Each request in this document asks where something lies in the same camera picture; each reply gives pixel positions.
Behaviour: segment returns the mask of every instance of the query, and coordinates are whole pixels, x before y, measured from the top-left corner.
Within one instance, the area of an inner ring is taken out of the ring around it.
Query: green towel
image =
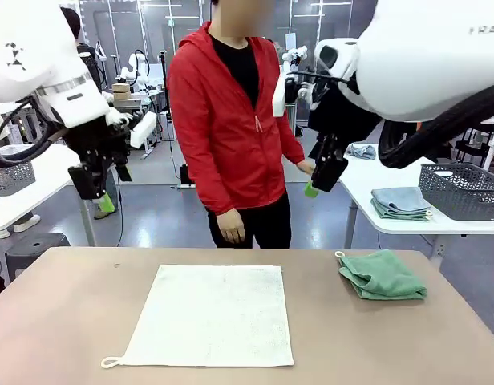
[[[427,210],[422,213],[397,213],[391,209],[386,208],[385,206],[378,203],[374,198],[371,199],[371,204],[374,206],[375,211],[382,219],[400,219],[403,221],[420,221],[420,222],[429,222],[430,216],[427,215]]]
[[[390,250],[339,259],[340,274],[352,283],[360,298],[395,300],[427,296],[423,283]]]

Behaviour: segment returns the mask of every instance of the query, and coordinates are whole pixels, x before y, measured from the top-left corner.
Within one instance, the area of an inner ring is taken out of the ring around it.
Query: black shirt
[[[211,38],[213,40],[213,48],[218,57],[229,69],[231,76],[243,88],[250,99],[250,103],[255,108],[257,97],[259,96],[258,85],[260,75],[256,66],[254,50],[250,43],[246,48],[238,50],[215,39],[213,36]]]

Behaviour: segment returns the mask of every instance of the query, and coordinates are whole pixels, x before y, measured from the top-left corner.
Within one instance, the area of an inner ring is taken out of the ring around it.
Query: gray basket
[[[23,146],[5,146],[0,148],[3,155],[11,155],[24,151]],[[18,166],[0,168],[0,197],[9,197],[35,182],[35,174],[31,162]]]
[[[457,221],[494,221],[494,175],[473,164],[422,164],[423,197]]]

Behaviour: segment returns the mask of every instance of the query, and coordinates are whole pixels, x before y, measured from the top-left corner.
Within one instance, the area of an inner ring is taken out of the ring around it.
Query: person
[[[72,34],[76,40],[78,53],[82,54],[83,52],[87,52],[90,56],[83,57],[82,60],[88,67],[88,70],[92,76],[92,79],[95,82],[95,85],[99,89],[99,92],[102,92],[103,89],[101,87],[101,78],[99,77],[99,69],[97,67],[97,62],[95,61],[95,49],[88,46],[85,43],[78,42],[79,32],[81,31],[81,19],[79,18],[78,13],[72,8],[66,8],[61,6],[63,16],[67,20],[69,27],[71,28]],[[113,172],[111,169],[108,170],[107,179],[106,179],[106,192],[111,199],[113,206],[115,207],[115,211],[113,212],[104,212],[99,209],[99,205],[95,205],[95,214],[94,219],[100,220],[108,217],[109,215],[117,212],[118,207],[118,197],[117,197],[117,187],[115,185],[115,179],[113,177]]]
[[[281,158],[308,174],[287,116],[273,117],[280,75],[257,34],[267,0],[213,0],[214,15],[179,45],[168,74],[177,137],[219,248],[287,249],[290,203]]]
[[[14,222],[12,231],[14,233],[23,233],[30,227],[37,225],[39,222],[40,216],[38,214],[33,214],[30,211]],[[0,230],[0,239],[8,238],[10,235],[9,229]]]

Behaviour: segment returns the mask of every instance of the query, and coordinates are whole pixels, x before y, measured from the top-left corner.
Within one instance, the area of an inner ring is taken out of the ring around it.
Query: red jacket
[[[285,193],[281,158],[304,160],[288,118],[274,118],[279,77],[273,44],[249,38],[259,71],[256,108],[219,59],[209,23],[180,43],[168,76],[177,138],[203,204],[217,215],[269,205]]]

